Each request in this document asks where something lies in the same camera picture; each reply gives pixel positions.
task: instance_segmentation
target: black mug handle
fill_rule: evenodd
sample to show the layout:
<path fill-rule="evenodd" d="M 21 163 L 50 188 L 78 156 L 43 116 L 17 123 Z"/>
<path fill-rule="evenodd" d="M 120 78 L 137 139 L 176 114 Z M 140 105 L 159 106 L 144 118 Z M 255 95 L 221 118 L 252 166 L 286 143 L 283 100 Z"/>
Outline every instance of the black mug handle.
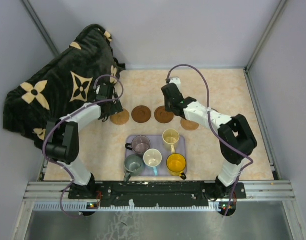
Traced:
<path fill-rule="evenodd" d="M 131 174 L 129 172 L 125 173 L 124 182 L 127 182 L 131 178 Z"/>
<path fill-rule="evenodd" d="M 133 149 L 131 148 L 131 143 L 125 144 L 125 148 L 126 148 L 127 150 L 133 151 Z"/>
<path fill-rule="evenodd" d="M 185 180 L 186 179 L 186 175 L 182 172 L 179 177 L 182 179 L 182 180 Z"/>

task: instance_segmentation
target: yellow mug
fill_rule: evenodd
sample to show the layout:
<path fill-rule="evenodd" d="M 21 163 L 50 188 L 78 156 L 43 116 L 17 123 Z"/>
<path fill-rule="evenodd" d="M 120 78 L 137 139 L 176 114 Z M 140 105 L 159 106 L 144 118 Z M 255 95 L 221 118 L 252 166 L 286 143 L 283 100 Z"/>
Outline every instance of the yellow mug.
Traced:
<path fill-rule="evenodd" d="M 174 154 L 179 142 L 179 133 L 175 129 L 167 129 L 163 132 L 162 137 L 164 148 Z"/>
<path fill-rule="evenodd" d="M 182 180 L 186 179 L 186 175 L 183 173 L 186 167 L 185 158 L 178 154 L 171 154 L 166 160 L 167 170 L 172 176 L 179 176 Z"/>

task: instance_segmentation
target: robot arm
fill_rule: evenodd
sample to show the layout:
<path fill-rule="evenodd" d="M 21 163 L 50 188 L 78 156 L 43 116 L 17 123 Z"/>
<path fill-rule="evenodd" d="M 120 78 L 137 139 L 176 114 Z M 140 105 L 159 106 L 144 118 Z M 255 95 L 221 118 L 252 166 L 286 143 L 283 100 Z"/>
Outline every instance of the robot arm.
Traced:
<path fill-rule="evenodd" d="M 227 116 L 206 108 L 194 98 L 183 98 L 180 93 L 180 80 L 178 77 L 172 77 L 166 80 L 166 83 L 161 88 L 166 111 L 172 112 L 183 119 L 196 122 L 208 129 L 210 128 L 207 116 L 209 113 L 212 128 L 217 131 L 220 138 L 248 156 L 252 153 L 257 146 L 257 142 L 244 116 L 240 114 L 235 117 Z M 221 142 L 220 148 L 226 161 L 224 161 L 217 179 L 227 188 L 236 180 L 244 164 L 243 157 L 227 148 Z"/>
<path fill-rule="evenodd" d="M 96 89 L 96 99 L 100 100 L 111 99 L 113 96 L 116 99 L 118 95 L 114 92 L 114 86 L 102 84 Z M 78 157 L 79 154 L 79 137 L 78 132 L 90 124 L 94 120 L 103 119 L 103 122 L 110 115 L 123 111 L 119 100 L 115 102 L 106 102 L 96 105 L 85 103 L 75 112 L 63 116 L 60 119 L 53 118 L 47 122 L 46 136 L 56 126 L 56 124 L 70 116 L 58 129 L 55 130 L 49 138 L 46 145 L 46 154 L 55 162 L 67 168 L 74 176 L 74 187 L 85 188 L 92 192 L 95 184 L 94 176 L 85 168 L 84 164 Z"/>

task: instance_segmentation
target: mug handle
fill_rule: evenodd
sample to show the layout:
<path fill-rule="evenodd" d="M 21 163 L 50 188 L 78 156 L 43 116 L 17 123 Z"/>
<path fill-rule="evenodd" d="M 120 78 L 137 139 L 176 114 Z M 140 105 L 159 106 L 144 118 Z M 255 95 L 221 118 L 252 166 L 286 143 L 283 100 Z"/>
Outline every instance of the mug handle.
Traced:
<path fill-rule="evenodd" d="M 155 175 L 155 176 L 158 176 L 157 168 L 156 168 L 156 167 L 153 167 L 153 170 L 154 170 L 154 175 Z"/>
<path fill-rule="evenodd" d="M 127 144 L 125 144 L 125 148 L 127 149 L 127 150 L 131 150 L 131 151 L 133 151 L 133 149 L 131 148 L 131 143 L 127 143 Z"/>
<path fill-rule="evenodd" d="M 174 145 L 171 145 L 171 153 L 174 154 L 175 153 L 175 148 Z"/>
<path fill-rule="evenodd" d="M 131 174 L 129 172 L 125 173 L 124 182 L 127 182 L 131 178 Z"/>
<path fill-rule="evenodd" d="M 186 179 L 186 175 L 185 175 L 183 172 L 181 172 L 181 173 L 179 174 L 179 177 L 180 177 L 182 180 L 185 180 L 185 179 Z"/>

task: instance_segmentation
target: gray mug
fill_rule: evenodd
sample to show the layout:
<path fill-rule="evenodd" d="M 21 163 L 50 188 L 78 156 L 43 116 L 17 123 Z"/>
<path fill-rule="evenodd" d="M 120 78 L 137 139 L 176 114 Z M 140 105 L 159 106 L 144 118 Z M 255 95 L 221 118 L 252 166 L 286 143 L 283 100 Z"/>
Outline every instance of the gray mug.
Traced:
<path fill-rule="evenodd" d="M 144 153 L 151 147 L 151 142 L 145 136 L 136 136 L 132 143 L 125 144 L 125 148 L 143 157 Z"/>
<path fill-rule="evenodd" d="M 124 160 L 124 182 L 127 182 L 131 177 L 139 176 L 145 168 L 143 160 L 136 155 L 130 155 Z"/>

